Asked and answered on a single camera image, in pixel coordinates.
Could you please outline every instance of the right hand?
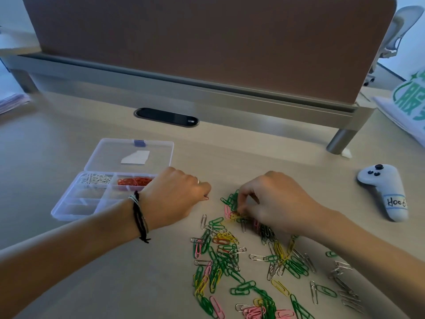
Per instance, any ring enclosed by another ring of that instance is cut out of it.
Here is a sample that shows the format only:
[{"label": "right hand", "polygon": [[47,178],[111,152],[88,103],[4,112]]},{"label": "right hand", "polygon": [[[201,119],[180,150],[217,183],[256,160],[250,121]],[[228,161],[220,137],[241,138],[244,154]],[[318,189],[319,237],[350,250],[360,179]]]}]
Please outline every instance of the right hand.
[{"label": "right hand", "polygon": [[[258,205],[247,205],[248,196]],[[238,212],[272,228],[309,237],[334,211],[311,198],[293,178],[269,171],[239,189]]]}]

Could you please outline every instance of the black string bracelet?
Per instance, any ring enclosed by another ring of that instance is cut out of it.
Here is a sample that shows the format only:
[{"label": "black string bracelet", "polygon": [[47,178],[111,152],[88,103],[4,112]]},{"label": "black string bracelet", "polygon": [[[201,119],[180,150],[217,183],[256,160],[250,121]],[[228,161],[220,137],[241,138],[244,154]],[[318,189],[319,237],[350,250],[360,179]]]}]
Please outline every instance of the black string bracelet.
[{"label": "black string bracelet", "polygon": [[140,239],[142,241],[144,241],[145,243],[149,244],[149,240],[146,238],[147,235],[147,224],[146,224],[146,220],[143,217],[141,210],[140,210],[140,206],[139,206],[139,193],[137,192],[137,190],[134,192],[134,195],[130,196],[130,199],[133,200],[133,215],[134,215],[134,220],[135,220],[135,224],[137,225],[137,228],[139,229],[140,232]]}]

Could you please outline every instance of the desk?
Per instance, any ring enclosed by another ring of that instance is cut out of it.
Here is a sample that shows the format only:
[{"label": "desk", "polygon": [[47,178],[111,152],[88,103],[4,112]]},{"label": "desk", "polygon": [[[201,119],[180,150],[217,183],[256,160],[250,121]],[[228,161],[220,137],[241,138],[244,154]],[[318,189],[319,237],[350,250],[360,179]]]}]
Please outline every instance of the desk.
[{"label": "desk", "polygon": [[[378,111],[350,143],[353,158],[348,160],[330,154],[323,144],[302,139],[303,134],[316,133],[326,142],[335,132],[318,125],[281,120],[282,127],[290,123],[301,134],[293,139],[206,122],[193,129],[180,128],[137,119],[129,107],[52,91],[33,99],[34,103],[0,116],[0,248],[63,225],[50,216],[50,210],[102,138],[173,141],[172,166],[210,182],[212,191],[210,200],[198,204],[188,218],[152,232],[151,244],[134,240],[107,253],[46,292],[18,318],[207,318],[192,296],[196,268],[189,237],[202,234],[202,214],[210,220],[223,214],[220,197],[268,170],[289,174],[318,202],[425,260],[423,181],[418,176],[425,169],[424,151]],[[409,201],[407,222],[386,220],[371,195],[355,182],[359,169],[376,163],[398,167]],[[267,252],[254,234],[242,233],[233,224],[228,228],[248,253]],[[297,248],[309,253],[318,270],[301,280],[284,273],[281,281],[300,304],[316,319],[368,317],[322,295],[319,305],[313,305],[310,279],[337,290],[326,278],[333,259],[325,257],[325,247],[305,238],[299,239]],[[249,260],[248,253],[241,256],[242,275],[266,289],[278,308],[291,308],[289,298],[266,281],[267,265]],[[360,295],[370,317],[403,318],[355,271],[343,279]],[[227,318],[242,318],[235,304],[251,303],[254,296],[231,296],[228,289],[234,286],[232,279],[223,277],[215,296]]]}]

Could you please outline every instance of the white office chair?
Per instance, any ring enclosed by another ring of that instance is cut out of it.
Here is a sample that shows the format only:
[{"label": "white office chair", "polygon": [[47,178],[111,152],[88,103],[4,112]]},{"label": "white office chair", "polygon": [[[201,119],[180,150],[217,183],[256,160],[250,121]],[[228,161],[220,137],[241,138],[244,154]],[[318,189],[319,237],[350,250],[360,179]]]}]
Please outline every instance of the white office chair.
[{"label": "white office chair", "polygon": [[409,29],[419,20],[423,13],[424,8],[419,5],[409,5],[399,9],[396,12],[390,23],[387,33],[385,34],[381,47],[375,56],[371,69],[369,70],[369,74],[365,79],[364,86],[368,86],[370,82],[375,81],[373,72],[376,69],[378,59],[396,56],[401,39],[404,37],[406,32],[408,32]]}]

